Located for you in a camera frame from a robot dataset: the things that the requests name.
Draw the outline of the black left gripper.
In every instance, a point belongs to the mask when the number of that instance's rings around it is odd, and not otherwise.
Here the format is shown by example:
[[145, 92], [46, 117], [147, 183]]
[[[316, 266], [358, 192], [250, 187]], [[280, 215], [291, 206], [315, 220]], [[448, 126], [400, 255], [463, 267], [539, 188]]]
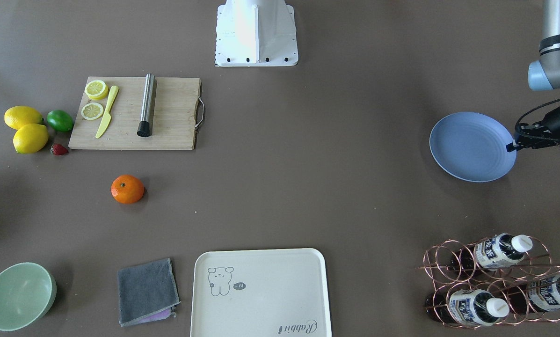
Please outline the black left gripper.
[[560, 106], [546, 113], [541, 121], [533, 124], [521, 122], [524, 117], [533, 111], [557, 102], [560, 102], [560, 99], [542, 104], [523, 114], [515, 124], [514, 140], [506, 145], [506, 151], [515, 152], [526, 148], [560, 147]]

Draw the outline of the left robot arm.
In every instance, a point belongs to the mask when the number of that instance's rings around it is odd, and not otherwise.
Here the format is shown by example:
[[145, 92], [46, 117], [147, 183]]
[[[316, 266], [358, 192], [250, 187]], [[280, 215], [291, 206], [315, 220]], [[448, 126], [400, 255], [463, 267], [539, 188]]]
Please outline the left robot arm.
[[[528, 66], [531, 90], [560, 89], [560, 0], [543, 3], [543, 29], [539, 44], [540, 58]], [[541, 121], [515, 124], [515, 135], [507, 152], [525, 148], [560, 147], [560, 106], [545, 114]]]

